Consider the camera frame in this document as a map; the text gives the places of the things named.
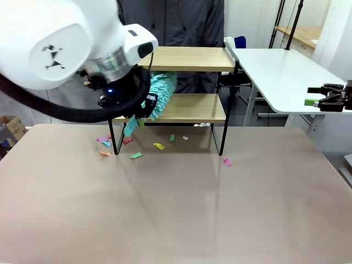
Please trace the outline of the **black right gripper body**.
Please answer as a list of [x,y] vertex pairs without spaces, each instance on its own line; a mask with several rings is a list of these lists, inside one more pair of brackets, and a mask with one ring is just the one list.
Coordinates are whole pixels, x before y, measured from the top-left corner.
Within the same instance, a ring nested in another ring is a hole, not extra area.
[[345,85],[341,98],[343,100],[343,106],[346,110],[352,110],[352,80],[348,80]]

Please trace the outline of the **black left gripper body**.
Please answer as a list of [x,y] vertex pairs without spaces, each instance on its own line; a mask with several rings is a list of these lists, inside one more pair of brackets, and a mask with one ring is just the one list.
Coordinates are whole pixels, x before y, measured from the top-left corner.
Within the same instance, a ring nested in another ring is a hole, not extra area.
[[142,103],[149,93],[150,72],[141,66],[133,66],[119,80],[108,82],[102,75],[96,75],[90,76],[89,82],[89,88],[101,90],[97,104],[102,108],[130,101]]

